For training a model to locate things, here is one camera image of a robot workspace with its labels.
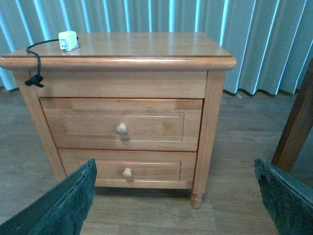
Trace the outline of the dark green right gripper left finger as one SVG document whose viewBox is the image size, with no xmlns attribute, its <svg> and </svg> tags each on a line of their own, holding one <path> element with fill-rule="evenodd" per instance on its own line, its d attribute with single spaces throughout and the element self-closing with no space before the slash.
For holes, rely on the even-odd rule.
<svg viewBox="0 0 313 235">
<path fill-rule="evenodd" d="M 0 226 L 2 235 L 78 235 L 92 207 L 97 175 L 88 160 L 58 185 Z"/>
</svg>

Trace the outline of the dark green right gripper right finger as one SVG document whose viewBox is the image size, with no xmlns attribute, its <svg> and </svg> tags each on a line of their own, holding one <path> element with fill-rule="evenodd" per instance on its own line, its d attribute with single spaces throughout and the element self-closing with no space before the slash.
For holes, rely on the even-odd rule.
<svg viewBox="0 0 313 235">
<path fill-rule="evenodd" d="M 254 161 L 265 209 L 281 235 L 313 233 L 313 189 L 263 158 Z"/>
</svg>

